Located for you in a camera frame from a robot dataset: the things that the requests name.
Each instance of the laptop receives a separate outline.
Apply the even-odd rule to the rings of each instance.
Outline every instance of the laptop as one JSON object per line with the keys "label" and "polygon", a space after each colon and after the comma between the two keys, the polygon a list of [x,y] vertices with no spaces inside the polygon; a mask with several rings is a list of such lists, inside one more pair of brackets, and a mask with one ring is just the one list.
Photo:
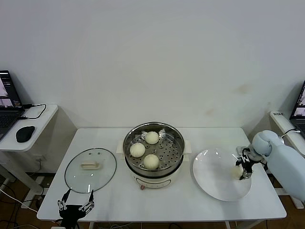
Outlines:
{"label": "laptop", "polygon": [[0,70],[0,139],[5,136],[23,112],[24,108],[9,71]]}
{"label": "laptop", "polygon": [[290,116],[290,122],[301,131],[305,138],[305,82]]}

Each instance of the white plate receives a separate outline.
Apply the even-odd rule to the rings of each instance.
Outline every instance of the white plate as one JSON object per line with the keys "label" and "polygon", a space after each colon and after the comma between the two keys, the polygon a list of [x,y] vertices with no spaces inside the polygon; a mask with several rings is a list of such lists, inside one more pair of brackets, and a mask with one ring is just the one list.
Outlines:
{"label": "white plate", "polygon": [[221,149],[207,149],[197,155],[193,173],[199,186],[212,197],[223,201],[237,201],[246,196],[252,186],[251,178],[232,177],[236,155]]}

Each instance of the white shelf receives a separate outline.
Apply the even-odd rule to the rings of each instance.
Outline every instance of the white shelf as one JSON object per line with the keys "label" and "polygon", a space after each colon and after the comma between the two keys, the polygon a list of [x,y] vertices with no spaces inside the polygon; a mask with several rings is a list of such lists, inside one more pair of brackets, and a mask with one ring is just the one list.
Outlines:
{"label": "white shelf", "polygon": [[[27,109],[23,115],[27,117],[37,117],[44,106],[36,106]],[[14,151],[23,152],[28,151],[36,142],[37,138],[40,136],[46,125],[52,119],[56,111],[58,110],[57,105],[47,104],[46,110],[37,119],[24,119],[18,120],[9,132],[0,140],[0,151]],[[16,133],[19,129],[25,126],[34,126],[35,130],[32,137],[27,142],[19,143],[16,140]]]}
{"label": "white shelf", "polygon": [[[274,120],[275,124],[280,130],[285,133],[288,130],[295,128],[289,121],[289,117],[292,111],[271,111],[270,116]],[[297,150],[301,155],[305,156],[305,139],[299,133],[291,133],[285,136],[291,143],[293,148]]]}

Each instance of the glass lid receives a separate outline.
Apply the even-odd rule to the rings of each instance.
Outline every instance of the glass lid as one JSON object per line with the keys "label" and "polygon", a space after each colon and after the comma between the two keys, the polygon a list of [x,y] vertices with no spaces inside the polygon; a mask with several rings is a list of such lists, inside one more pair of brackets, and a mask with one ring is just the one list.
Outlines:
{"label": "glass lid", "polygon": [[104,187],[116,170],[114,155],[103,148],[87,149],[68,164],[65,181],[78,193],[90,193]]}

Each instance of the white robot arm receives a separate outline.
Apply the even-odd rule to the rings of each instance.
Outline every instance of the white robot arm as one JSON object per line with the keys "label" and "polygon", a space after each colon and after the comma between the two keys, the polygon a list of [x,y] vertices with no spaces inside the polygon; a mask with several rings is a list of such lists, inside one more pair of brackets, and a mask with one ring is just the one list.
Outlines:
{"label": "white robot arm", "polygon": [[241,160],[244,173],[241,179],[251,176],[253,164],[265,159],[269,170],[286,192],[305,204],[305,158],[286,146],[279,136],[269,130],[257,133],[248,148],[243,149]]}

